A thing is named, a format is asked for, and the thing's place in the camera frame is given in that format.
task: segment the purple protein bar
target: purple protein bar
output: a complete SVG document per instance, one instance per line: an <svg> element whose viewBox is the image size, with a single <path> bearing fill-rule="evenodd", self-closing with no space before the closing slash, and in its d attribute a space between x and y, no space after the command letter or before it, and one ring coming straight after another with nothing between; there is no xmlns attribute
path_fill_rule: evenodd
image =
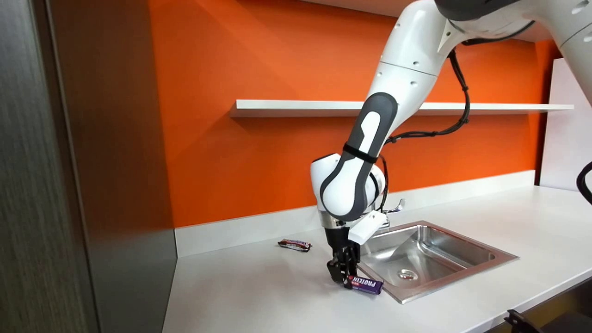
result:
<svg viewBox="0 0 592 333"><path fill-rule="evenodd" d="M353 289L360 290L365 293L378 295L382 291L383 282L380 281L375 281L370 278L359 276L348 276L348 280L349 283L351 283Z"/></svg>

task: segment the black strap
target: black strap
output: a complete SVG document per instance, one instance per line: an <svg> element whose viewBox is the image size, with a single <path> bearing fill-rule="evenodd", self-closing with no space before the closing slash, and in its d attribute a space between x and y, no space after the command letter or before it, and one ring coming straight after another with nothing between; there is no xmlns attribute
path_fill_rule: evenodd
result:
<svg viewBox="0 0 592 333"><path fill-rule="evenodd" d="M370 155L368 155L365 152L360 151L358 148L354 148L350 145L348 145L347 143L345 145L343 145L343 151L346 153L350 153L351 155L365 161L368 163L376 163L376 161L378 161L378 157L372 157Z"/></svg>

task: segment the sink drain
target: sink drain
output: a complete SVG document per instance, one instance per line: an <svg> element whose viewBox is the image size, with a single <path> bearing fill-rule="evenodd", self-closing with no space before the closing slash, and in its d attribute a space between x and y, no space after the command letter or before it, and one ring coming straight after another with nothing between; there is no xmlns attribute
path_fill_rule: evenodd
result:
<svg viewBox="0 0 592 333"><path fill-rule="evenodd" d="M418 278L417 273L415 273L414 271L410 271L410 270L400 270L398 275L399 275L399 278L401 278L405 281L413 281L413 280L417 280L417 278Z"/></svg>

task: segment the orange wall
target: orange wall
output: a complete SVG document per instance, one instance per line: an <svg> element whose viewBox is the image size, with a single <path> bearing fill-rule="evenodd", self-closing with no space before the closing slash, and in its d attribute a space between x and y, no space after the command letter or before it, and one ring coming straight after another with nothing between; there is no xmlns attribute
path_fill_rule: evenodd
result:
<svg viewBox="0 0 592 333"><path fill-rule="evenodd" d="M152 0L150 10L175 225L315 204L310 162L339 152L355 119L228 112L236 99L363 100L395 19L295 0ZM542 102L537 51L516 40L460 47L472 101ZM463 100L447 64L429 101ZM413 117L399 131L454 122ZM533 169L539 143L539 116L473 117L454 135L385 148L390 189Z"/></svg>

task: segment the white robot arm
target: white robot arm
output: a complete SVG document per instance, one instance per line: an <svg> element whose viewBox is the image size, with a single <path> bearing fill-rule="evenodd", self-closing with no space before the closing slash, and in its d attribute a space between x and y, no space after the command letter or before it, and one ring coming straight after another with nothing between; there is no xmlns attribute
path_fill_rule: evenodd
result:
<svg viewBox="0 0 592 333"><path fill-rule="evenodd" d="M347 241L346 222L360 218L383 191L384 177L374 163L389 135L421 107L450 52L459 43L513 37L533 21L551 32L592 101L588 0L419 0L403 11L342 155L318 159L311 166L322 224L334 250L327 264L330 271L333 264L342 274L355 273L355 264L348 260L356 260L356 245ZM340 282L338 272L332 276Z"/></svg>

